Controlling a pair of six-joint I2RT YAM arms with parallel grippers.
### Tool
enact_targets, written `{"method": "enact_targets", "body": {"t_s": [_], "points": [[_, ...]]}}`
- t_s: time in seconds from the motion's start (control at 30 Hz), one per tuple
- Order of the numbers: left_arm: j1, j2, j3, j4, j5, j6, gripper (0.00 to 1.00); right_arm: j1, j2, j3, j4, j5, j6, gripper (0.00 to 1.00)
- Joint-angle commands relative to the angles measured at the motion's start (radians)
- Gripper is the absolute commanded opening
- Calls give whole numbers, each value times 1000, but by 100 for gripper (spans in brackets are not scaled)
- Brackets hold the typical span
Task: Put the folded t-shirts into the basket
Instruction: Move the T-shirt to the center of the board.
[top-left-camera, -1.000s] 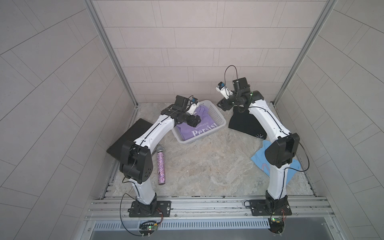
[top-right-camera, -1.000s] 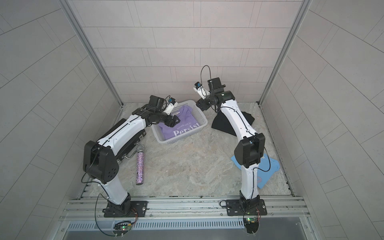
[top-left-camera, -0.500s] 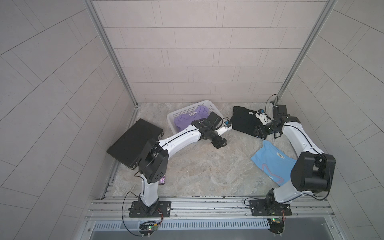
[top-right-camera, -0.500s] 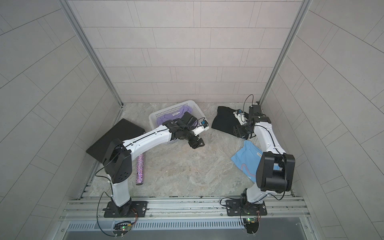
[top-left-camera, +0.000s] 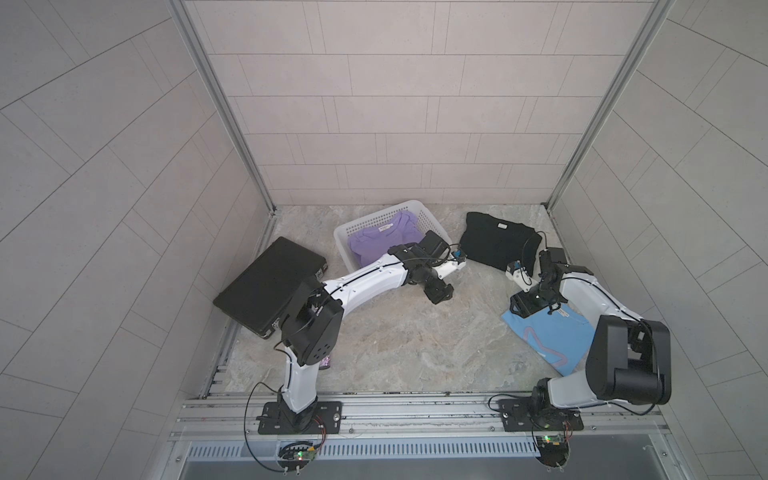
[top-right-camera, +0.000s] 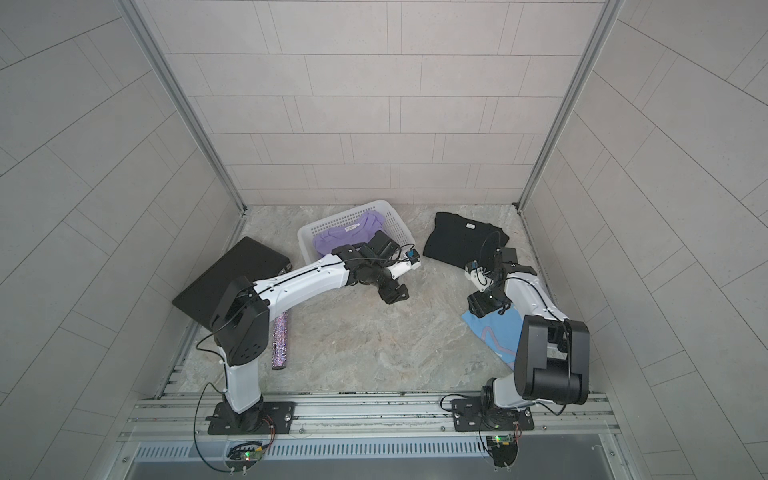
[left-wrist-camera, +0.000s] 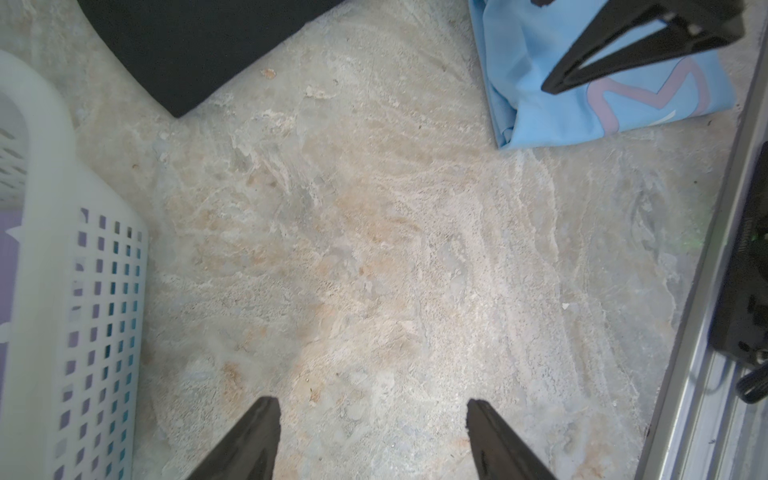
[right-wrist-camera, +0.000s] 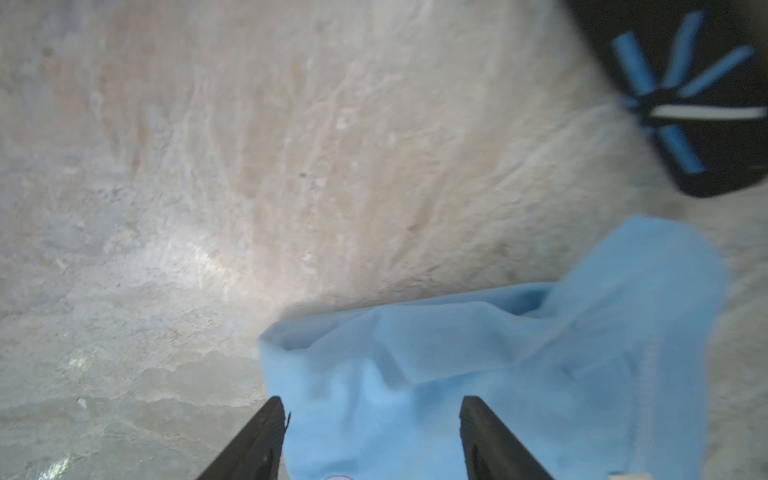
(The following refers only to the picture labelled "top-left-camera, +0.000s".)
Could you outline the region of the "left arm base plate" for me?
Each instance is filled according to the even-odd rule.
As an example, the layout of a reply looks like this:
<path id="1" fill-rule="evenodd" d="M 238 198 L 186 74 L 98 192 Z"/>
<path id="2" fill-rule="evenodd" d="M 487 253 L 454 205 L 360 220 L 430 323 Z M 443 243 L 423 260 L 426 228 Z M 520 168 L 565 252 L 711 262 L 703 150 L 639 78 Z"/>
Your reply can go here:
<path id="1" fill-rule="evenodd" d="M 339 401 L 315 401 L 296 413 L 282 401 L 268 402 L 257 417 L 257 432 L 259 435 L 338 434 L 342 409 L 343 403 Z"/>

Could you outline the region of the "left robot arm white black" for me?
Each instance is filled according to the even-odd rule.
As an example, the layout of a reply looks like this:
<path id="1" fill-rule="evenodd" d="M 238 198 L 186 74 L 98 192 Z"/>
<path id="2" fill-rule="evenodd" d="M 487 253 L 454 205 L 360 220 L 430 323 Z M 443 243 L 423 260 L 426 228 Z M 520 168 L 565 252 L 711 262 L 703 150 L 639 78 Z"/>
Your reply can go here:
<path id="1" fill-rule="evenodd" d="M 459 249 L 438 253 L 431 244 L 410 243 L 390 248 L 380 259 L 338 279 L 306 278 L 297 288 L 280 321 L 280 345 L 287 355 L 286 380 L 279 403 L 303 415 L 317 402 L 320 362 L 335 347 L 344 318 L 368 301 L 405 285 L 421 285 L 434 304 L 453 296 L 446 278 L 466 266 Z"/>

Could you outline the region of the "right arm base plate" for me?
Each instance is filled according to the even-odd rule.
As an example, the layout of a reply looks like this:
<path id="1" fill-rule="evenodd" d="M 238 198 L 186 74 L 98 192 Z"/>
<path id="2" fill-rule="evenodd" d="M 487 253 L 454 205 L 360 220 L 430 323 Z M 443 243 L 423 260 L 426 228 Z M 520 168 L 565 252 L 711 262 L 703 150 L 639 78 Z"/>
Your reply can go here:
<path id="1" fill-rule="evenodd" d="M 561 432 L 584 430 L 578 411 L 537 406 L 530 398 L 502 398 L 497 401 L 505 432 Z"/>

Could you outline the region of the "light blue t-shirt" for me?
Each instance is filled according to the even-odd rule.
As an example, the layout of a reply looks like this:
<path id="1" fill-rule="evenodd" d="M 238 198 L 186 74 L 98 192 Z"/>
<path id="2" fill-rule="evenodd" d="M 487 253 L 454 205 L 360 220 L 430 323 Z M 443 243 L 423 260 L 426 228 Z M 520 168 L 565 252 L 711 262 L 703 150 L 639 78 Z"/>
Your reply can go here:
<path id="1" fill-rule="evenodd" d="M 567 305 L 553 313 L 545 307 L 527 318 L 506 311 L 501 319 L 562 376 L 576 370 L 595 334 L 595 327 Z"/>

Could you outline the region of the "purple Persist t-shirt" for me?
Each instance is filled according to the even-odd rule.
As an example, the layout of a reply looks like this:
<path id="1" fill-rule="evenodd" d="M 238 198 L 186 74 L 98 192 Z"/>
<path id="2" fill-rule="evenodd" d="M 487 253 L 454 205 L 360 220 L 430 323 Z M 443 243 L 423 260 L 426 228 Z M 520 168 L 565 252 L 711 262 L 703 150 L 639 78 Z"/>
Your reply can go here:
<path id="1" fill-rule="evenodd" d="M 404 210 L 393 214 L 380 226 L 363 228 L 348 237 L 348 247 L 358 267 L 367 266 L 386 254 L 393 246 L 419 243 L 424 234 L 418 229 L 418 218 Z"/>

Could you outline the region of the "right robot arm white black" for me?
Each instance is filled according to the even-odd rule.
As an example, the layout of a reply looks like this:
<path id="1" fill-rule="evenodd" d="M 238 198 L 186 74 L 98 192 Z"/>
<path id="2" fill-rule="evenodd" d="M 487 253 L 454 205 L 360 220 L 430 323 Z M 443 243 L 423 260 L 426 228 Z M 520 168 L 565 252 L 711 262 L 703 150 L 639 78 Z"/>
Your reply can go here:
<path id="1" fill-rule="evenodd" d="M 566 261 L 560 248 L 539 254 L 533 279 L 522 262 L 506 276 L 520 292 L 505 323 L 547 360 L 558 377 L 532 392 L 537 410 L 573 410 L 615 404 L 633 414 L 672 396 L 670 331 L 642 318 L 610 294 L 592 271 Z"/>

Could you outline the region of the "black t-shirt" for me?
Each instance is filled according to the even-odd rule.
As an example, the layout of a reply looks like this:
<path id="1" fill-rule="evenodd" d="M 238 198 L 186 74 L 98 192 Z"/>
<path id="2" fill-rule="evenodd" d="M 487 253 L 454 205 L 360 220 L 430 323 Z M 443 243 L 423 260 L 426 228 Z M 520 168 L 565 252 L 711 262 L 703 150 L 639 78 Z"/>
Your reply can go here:
<path id="1" fill-rule="evenodd" d="M 505 271 L 519 261 L 528 275 L 534 265 L 542 236 L 533 228 L 481 212 L 466 214 L 466 228 L 459 245 L 468 259 Z"/>

